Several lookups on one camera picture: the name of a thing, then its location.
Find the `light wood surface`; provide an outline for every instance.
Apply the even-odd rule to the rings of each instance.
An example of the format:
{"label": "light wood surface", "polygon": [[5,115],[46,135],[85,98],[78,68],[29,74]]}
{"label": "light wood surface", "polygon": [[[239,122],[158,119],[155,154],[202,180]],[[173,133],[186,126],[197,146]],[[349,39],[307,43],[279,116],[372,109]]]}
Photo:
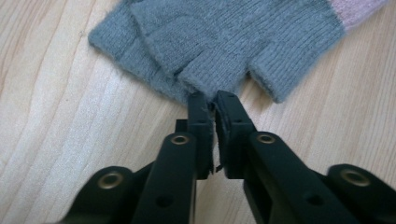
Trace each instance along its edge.
{"label": "light wood surface", "polygon": [[[117,3],[0,1],[0,220],[61,219],[101,168],[155,160],[186,108],[133,80],[88,45]],[[327,53],[287,102],[249,80],[240,99],[323,174],[351,163],[396,188],[396,1]],[[255,223],[242,182],[199,181],[196,223]]]}

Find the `wooden table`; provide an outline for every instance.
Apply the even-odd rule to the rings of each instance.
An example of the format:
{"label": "wooden table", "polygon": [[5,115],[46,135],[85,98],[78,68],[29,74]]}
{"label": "wooden table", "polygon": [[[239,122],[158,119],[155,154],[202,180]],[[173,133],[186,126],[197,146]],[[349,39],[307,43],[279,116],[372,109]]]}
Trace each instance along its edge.
{"label": "wooden table", "polygon": [[[155,160],[186,108],[89,46],[118,2],[0,1],[0,220],[59,220],[101,168]],[[287,102],[251,80],[240,99],[312,169],[351,163],[396,188],[396,1],[327,53]],[[255,223],[241,181],[199,181],[196,223]]]}

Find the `wood grain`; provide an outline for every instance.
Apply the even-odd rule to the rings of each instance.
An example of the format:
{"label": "wood grain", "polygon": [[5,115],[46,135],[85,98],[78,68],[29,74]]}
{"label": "wood grain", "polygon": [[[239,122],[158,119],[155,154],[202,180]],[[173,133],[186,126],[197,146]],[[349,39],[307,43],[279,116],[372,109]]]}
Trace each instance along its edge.
{"label": "wood grain", "polygon": [[[59,220],[97,170],[153,161],[186,108],[132,79],[88,45],[117,3],[0,1],[0,220]],[[241,100],[257,128],[280,135],[325,173],[351,163],[396,188],[396,1],[349,34],[288,101],[251,80]],[[255,223],[241,181],[199,181],[196,223]]]}

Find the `glove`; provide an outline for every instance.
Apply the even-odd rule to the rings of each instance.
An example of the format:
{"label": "glove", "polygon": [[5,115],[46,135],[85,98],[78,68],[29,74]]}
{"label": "glove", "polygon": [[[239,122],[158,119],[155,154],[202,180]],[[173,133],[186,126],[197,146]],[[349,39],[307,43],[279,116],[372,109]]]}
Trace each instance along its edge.
{"label": "glove", "polygon": [[283,102],[310,67],[386,0],[145,0],[149,54],[187,91],[237,93],[247,71]]}
{"label": "glove", "polygon": [[122,0],[89,34],[91,45],[152,89],[182,104],[189,92],[175,77],[167,77],[149,56],[130,10],[135,0]]}

